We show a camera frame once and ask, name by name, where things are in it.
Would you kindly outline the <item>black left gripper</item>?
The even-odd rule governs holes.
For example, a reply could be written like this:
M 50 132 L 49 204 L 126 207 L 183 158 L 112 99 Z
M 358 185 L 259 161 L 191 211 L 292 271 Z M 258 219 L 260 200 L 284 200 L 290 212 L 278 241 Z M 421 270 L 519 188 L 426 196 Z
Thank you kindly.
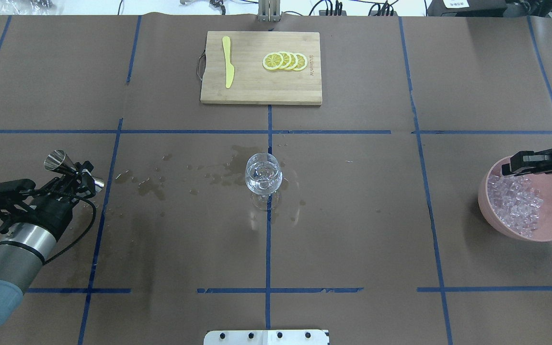
M 7 234 L 10 227 L 17 223 L 37 225 L 52 234 L 59 241 L 73 217 L 73 209 L 81 196 L 93 198 L 98 193 L 92 176 L 94 165 L 90 161 L 74 164 L 76 175 L 63 174 L 55 177 L 34 191 L 34 197 L 28 205 L 26 195 L 5 196 L 0 205 L 0 234 Z

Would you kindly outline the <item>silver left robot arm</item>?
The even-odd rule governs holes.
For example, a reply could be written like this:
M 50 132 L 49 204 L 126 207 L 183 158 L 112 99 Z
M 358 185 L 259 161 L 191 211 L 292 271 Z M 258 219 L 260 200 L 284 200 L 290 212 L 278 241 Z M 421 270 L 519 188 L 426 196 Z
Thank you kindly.
M 46 170 L 57 177 L 37 188 L 33 180 L 0 183 L 0 326 L 21 304 L 39 271 L 58 258 L 53 249 L 73 219 L 74 207 L 92 208 L 89 227 L 96 220 L 91 199 L 103 190 L 94 166 L 46 159 Z

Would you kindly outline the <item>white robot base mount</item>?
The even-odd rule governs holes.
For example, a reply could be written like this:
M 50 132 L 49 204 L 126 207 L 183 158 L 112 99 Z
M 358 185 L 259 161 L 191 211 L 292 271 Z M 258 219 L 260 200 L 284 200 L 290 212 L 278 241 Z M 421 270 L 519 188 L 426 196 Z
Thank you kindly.
M 204 345 L 329 345 L 328 330 L 215 330 L 204 336 Z

